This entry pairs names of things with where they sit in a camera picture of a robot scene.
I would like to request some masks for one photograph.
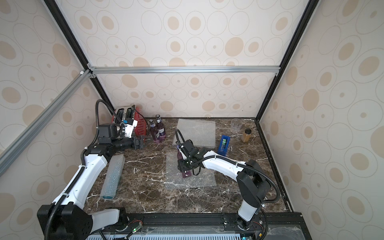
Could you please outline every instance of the marble countertop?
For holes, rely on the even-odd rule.
[[[239,161],[255,159],[266,174],[275,181],[252,119],[243,119],[244,125],[238,134],[230,132],[231,119],[204,120],[216,122],[216,151],[221,135],[230,136],[227,157]],[[163,119],[167,139],[162,143],[152,142],[144,149],[125,151],[126,161],[116,196],[112,200],[99,197],[108,167],[104,168],[89,192],[84,210],[91,213],[110,207],[125,207],[127,213],[133,214],[237,212],[242,202],[239,187],[234,180],[219,172],[214,172],[216,186],[166,188],[166,154],[176,152],[172,141],[177,122],[178,119]],[[252,135],[247,143],[243,143],[240,137],[247,127],[252,130]],[[267,197],[272,199],[275,194],[275,191],[271,190]],[[276,204],[266,204],[264,209],[266,212],[287,212],[281,199]]]

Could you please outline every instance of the spice jar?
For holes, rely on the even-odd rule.
[[[243,132],[243,135],[241,136],[241,140],[243,142],[248,142],[250,137],[251,137],[251,129],[250,128],[246,128],[245,131]]]

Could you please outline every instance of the clear plastic cup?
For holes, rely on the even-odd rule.
[[[234,118],[231,120],[231,132],[238,133],[243,126],[243,121],[238,118]]]

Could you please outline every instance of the bubble wrap sheet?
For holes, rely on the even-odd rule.
[[[215,121],[179,119],[177,129],[180,130],[184,140],[191,139],[195,147],[216,147]],[[174,136],[173,145],[176,145],[176,136]]]
[[[107,175],[105,176],[103,187],[101,188],[100,197],[112,199],[116,195],[116,190],[119,185],[119,180],[124,166],[124,155],[114,155],[109,162]]]
[[[181,172],[177,169],[176,154],[176,151],[166,154],[166,189],[216,186],[214,170],[211,169],[202,168],[199,175],[182,178]]]

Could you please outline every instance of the patterned wall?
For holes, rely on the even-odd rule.
[[[79,69],[40,1],[0,1],[0,154]]]
[[[383,239],[384,1],[322,1],[262,118],[314,240]]]
[[[58,2],[94,66],[279,65],[307,3]]]
[[[235,66],[279,65],[307,1],[59,3],[93,66]],[[168,117],[255,117],[273,73],[265,75],[115,74],[101,78],[115,106],[136,102],[147,116],[159,112]],[[131,80],[138,84],[128,83]]]
[[[255,117],[274,73],[100,74],[117,106],[132,103],[144,116]]]
[[[80,152],[96,133],[94,104],[86,81],[0,177],[0,239],[43,239],[36,212],[50,204],[81,164]],[[100,122],[111,115],[100,104]]]

